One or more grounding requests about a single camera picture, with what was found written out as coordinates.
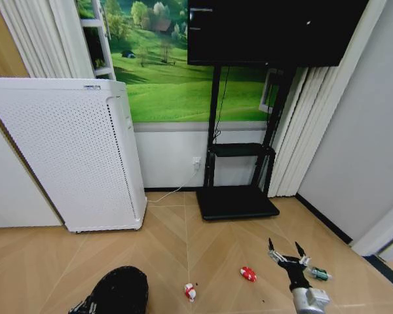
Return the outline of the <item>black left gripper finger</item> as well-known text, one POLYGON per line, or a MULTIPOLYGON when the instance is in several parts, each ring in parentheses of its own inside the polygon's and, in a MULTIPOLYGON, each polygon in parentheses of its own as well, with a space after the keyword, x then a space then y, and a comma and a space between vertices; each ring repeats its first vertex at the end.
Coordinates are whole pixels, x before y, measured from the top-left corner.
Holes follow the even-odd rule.
POLYGON ((92 294, 90 294, 80 304, 80 306, 78 307, 78 311, 95 311, 96 307, 97 307, 97 303, 95 301, 95 297, 92 294))

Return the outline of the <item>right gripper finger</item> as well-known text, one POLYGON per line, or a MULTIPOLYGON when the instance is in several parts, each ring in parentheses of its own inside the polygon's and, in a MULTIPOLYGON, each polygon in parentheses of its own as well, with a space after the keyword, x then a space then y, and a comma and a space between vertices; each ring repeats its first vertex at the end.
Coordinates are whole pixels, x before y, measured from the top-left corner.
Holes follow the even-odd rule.
POLYGON ((285 263, 287 262, 287 259, 285 257, 283 257, 280 253, 278 253, 277 251, 275 251, 274 249, 274 245, 272 243, 271 238, 268 238, 268 254, 269 256, 277 263, 285 263))
POLYGON ((310 262, 310 256, 305 253, 305 250, 300 246, 298 242, 295 242, 295 246, 300 256, 299 263, 302 265, 308 265, 310 262))

